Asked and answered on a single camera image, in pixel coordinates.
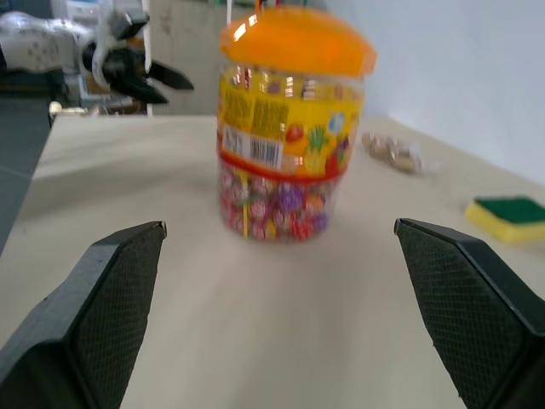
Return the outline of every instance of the white table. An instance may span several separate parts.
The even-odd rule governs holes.
[[[61,118],[0,259],[0,344],[113,231],[165,220],[146,338],[123,408],[463,408],[424,328],[393,224],[412,217],[486,239],[545,297],[545,247],[469,225],[478,194],[545,189],[385,119],[444,164],[407,176],[361,145],[330,230],[246,242],[220,222],[213,118]]]

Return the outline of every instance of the sponge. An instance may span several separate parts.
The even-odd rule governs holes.
[[[505,243],[545,240],[545,208],[531,198],[476,198],[464,214]]]

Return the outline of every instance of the textured gripper pad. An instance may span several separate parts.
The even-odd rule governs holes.
[[[76,359],[101,409],[120,407],[135,366],[155,286],[156,274],[149,272],[157,271],[161,234],[155,229],[122,249],[74,331]]]
[[[458,248],[400,224],[424,324],[468,409],[487,407],[524,344],[524,329]]]

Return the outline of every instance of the white wall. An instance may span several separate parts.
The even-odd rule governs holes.
[[[545,1],[328,0],[376,46],[367,113],[545,184]]]

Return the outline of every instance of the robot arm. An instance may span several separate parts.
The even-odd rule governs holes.
[[[40,20],[25,13],[0,17],[0,73],[78,72],[78,41],[93,31],[67,20]]]
[[[67,20],[40,20],[24,13],[0,17],[0,76],[15,71],[48,72],[62,69],[92,75],[111,89],[146,103],[167,102],[147,78],[173,89],[192,90],[181,73],[157,62],[144,72],[143,53],[131,49],[135,37],[149,21],[137,0],[107,4],[96,30]]]

